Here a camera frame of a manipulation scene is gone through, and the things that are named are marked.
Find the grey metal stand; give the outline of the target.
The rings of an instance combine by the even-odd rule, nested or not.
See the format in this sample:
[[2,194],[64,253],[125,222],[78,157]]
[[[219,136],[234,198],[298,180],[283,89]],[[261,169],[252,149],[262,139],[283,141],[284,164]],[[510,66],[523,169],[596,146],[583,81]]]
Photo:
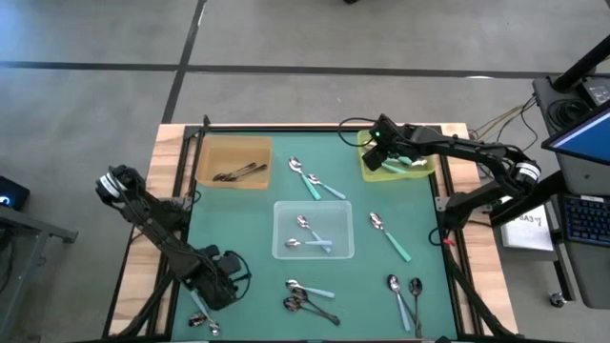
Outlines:
[[50,238],[74,243],[78,232],[0,207],[0,343],[9,340],[33,274]]

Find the black table frame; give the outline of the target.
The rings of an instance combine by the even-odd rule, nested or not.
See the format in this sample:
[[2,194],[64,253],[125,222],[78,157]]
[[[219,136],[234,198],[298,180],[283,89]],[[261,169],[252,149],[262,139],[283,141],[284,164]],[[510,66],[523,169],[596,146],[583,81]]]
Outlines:
[[[279,123],[279,124],[210,124],[207,116],[204,116],[204,124],[161,124],[158,127],[155,143],[153,145],[152,159],[147,172],[148,179],[145,177],[146,189],[153,195],[162,197],[183,197],[194,192],[195,179],[194,174],[198,167],[199,150],[202,147],[202,140],[208,132],[332,132],[336,133],[336,123]],[[463,123],[428,123],[421,124],[428,126],[431,129],[442,131],[445,134],[458,134],[458,129],[463,133],[466,126]],[[458,183],[464,184],[466,181],[454,181],[452,179],[451,168],[458,167],[458,164],[464,164],[468,161],[458,161],[455,158],[451,159],[446,156],[434,157],[437,167],[432,174],[431,192],[436,195],[453,194],[458,189]],[[460,272],[475,289],[473,264],[475,257],[469,257],[467,252],[468,244],[472,247],[475,238],[474,235],[480,236],[483,243],[490,245],[492,241],[492,232],[480,233],[483,224],[486,222],[477,222],[468,224],[471,229],[477,229],[475,233],[455,233],[453,237],[456,239],[457,246],[452,248],[450,253],[451,258],[459,265]],[[123,329],[119,328],[119,324],[132,319],[131,316],[127,319],[119,318],[119,314],[127,313],[127,310],[119,311],[118,306],[126,303],[127,290],[134,289],[135,276],[128,275],[136,269],[137,256],[144,256],[144,252],[153,253],[155,248],[152,243],[143,241],[144,238],[138,238],[137,241],[130,240],[125,250],[123,262],[119,272],[119,278],[114,289],[112,303],[108,312],[108,318],[101,338],[94,340],[93,343],[157,343],[161,340],[170,339],[177,304],[178,286],[172,281],[167,287],[163,288],[163,294],[156,299],[152,305],[151,313],[147,316],[145,328],[138,331],[137,335],[119,336],[118,332]],[[146,286],[146,290],[155,291],[161,282],[162,277],[165,277],[166,272],[166,257],[162,253],[154,256],[144,256],[144,262],[151,264],[157,268],[154,275],[153,286]],[[480,311],[476,310],[473,302],[467,298],[463,288],[458,285],[458,282],[448,276],[450,297],[454,310],[457,311],[457,340],[455,342],[471,342],[471,343],[501,343],[499,338],[490,333],[491,329],[483,321]],[[497,314],[498,321],[506,321],[505,326],[510,327],[507,330],[517,331],[517,324],[514,318],[512,305],[508,299],[508,295],[501,295],[500,305],[502,308],[507,307],[508,314]]]

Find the black keyboard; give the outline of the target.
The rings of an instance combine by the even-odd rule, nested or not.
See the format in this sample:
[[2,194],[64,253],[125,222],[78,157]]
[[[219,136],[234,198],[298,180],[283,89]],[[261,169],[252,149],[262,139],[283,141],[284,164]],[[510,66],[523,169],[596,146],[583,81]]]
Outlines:
[[568,241],[610,247],[610,197],[562,194],[559,211]]

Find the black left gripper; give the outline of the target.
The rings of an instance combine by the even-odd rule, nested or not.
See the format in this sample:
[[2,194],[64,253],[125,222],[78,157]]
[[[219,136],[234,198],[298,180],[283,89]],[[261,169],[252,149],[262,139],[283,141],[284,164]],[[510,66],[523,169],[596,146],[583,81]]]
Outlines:
[[196,249],[189,246],[187,251],[199,262],[199,266],[187,279],[187,289],[199,291],[208,307],[215,311],[234,303],[237,300],[238,287],[232,279],[221,281],[219,268],[214,260],[220,255],[219,248],[208,246]]

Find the black power adapter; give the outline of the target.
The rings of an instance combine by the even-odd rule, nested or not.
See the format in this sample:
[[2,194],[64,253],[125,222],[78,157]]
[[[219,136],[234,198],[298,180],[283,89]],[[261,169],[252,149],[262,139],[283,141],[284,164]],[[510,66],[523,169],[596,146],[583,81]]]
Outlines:
[[592,108],[610,100],[610,77],[585,78],[581,85],[583,98]]

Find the black diagonal beam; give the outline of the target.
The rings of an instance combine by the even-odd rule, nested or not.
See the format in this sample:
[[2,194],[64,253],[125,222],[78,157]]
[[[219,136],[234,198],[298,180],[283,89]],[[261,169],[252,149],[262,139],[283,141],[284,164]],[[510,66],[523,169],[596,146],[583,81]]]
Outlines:
[[562,171],[556,171],[541,180],[533,190],[520,198],[513,198],[494,208],[489,214],[493,227],[498,227],[506,222],[516,219],[525,212],[543,205],[552,196],[567,192],[565,178]]

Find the yellow-green plastic bin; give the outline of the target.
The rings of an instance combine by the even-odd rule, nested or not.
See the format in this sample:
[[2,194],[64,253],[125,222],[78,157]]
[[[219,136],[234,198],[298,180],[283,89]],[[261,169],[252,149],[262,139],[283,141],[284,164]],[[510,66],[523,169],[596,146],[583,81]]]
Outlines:
[[391,164],[396,167],[405,169],[406,173],[392,173],[380,167],[376,171],[370,171],[362,160],[364,153],[373,147],[376,142],[370,143],[371,135],[367,131],[359,131],[356,135],[356,143],[359,145],[357,148],[358,162],[361,168],[362,177],[366,182],[384,182],[384,181],[396,181],[400,179],[416,179],[426,177],[436,169],[436,163],[432,156],[424,156],[420,158],[426,158],[428,164],[423,167],[404,168],[397,162],[397,158],[388,157],[383,163]]

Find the green table mat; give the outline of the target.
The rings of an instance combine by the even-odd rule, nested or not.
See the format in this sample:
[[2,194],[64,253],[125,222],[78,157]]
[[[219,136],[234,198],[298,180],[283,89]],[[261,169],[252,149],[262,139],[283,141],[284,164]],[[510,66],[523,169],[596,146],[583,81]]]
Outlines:
[[[193,207],[188,240],[203,248],[216,245],[234,251],[248,263],[252,279],[240,286],[241,299],[214,313],[224,340],[400,339],[403,328],[396,295],[387,286],[394,274],[407,296],[407,285],[421,280],[418,310],[427,338],[455,337],[457,328],[441,250],[432,185],[427,178],[366,182],[361,175],[356,135],[332,132],[276,132],[269,187],[263,191],[200,188]],[[342,192],[352,205],[355,255],[340,260],[278,260],[272,255],[274,205],[308,201],[311,194],[289,168],[296,157],[306,173]],[[369,213],[377,213],[385,229],[412,256],[405,262]],[[327,298],[307,292],[309,300],[341,323],[310,312],[287,311],[291,297],[285,281],[335,293]]]

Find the orange plastic bin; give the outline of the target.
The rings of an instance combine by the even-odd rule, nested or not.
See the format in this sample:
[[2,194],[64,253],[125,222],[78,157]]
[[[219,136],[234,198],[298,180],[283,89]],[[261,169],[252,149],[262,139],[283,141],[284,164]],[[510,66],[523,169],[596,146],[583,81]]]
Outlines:
[[[202,141],[194,179],[208,188],[266,190],[270,184],[273,165],[273,139],[270,136],[206,135]],[[219,173],[233,172],[252,162],[268,165],[234,182],[213,181]]]

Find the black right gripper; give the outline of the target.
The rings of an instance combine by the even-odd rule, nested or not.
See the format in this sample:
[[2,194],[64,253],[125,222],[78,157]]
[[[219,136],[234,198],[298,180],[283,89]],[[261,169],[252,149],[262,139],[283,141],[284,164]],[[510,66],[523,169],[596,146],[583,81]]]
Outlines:
[[364,165],[372,172],[381,167],[381,161],[386,160],[386,153],[392,157],[408,157],[411,160],[420,158],[420,153],[406,139],[403,128],[381,131],[380,143],[381,147],[371,147],[362,157]]

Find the black device with blue light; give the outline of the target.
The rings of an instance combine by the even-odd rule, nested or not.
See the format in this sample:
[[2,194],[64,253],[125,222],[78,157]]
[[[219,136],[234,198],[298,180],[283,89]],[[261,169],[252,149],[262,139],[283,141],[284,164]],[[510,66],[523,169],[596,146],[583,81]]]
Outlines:
[[0,176],[0,206],[22,211],[30,194],[31,191],[28,188],[5,176]]

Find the grey equipment cart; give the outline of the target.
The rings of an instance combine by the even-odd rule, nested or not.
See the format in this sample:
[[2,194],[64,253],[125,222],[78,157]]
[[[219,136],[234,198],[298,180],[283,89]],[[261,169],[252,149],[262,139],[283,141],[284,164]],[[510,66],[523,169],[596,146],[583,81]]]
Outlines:
[[[549,78],[533,81],[534,95],[549,137],[594,109],[583,98],[582,83],[569,91],[558,92],[552,88],[552,82]],[[567,252],[582,302],[592,309],[610,310],[610,247],[568,241],[563,235],[559,211],[562,194],[610,197],[610,166],[555,154],[567,187],[567,192],[552,196],[559,221],[559,241]]]

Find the clear plastic bin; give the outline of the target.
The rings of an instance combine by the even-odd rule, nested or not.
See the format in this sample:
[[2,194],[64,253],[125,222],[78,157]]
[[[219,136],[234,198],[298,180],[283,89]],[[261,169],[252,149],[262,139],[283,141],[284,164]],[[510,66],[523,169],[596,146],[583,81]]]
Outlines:
[[[297,224],[304,215],[323,240],[333,242],[326,253],[316,246],[287,248],[290,238],[310,241],[313,237]],[[355,255],[352,205],[349,201],[278,201],[274,204],[272,255],[278,260],[340,260]]]

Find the computer monitor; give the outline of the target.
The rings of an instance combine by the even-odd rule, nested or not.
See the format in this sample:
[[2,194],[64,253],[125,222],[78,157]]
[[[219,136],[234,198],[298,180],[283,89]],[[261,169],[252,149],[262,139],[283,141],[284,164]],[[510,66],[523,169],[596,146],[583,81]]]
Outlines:
[[610,100],[544,140],[541,147],[610,166]]

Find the black pole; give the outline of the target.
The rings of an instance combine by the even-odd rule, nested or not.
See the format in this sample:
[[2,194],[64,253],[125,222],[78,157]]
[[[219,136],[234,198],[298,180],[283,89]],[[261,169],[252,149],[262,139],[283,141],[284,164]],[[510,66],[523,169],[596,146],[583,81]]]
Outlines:
[[594,48],[552,82],[552,88],[558,92],[566,92],[572,88],[582,77],[594,69],[610,55],[610,34],[601,40]]

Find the white paper sheet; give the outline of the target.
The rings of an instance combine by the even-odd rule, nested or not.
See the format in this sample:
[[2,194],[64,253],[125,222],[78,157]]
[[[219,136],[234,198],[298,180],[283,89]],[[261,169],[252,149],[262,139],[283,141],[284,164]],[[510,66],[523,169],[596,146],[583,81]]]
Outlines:
[[543,252],[554,250],[544,205],[503,224],[500,232],[505,248]]

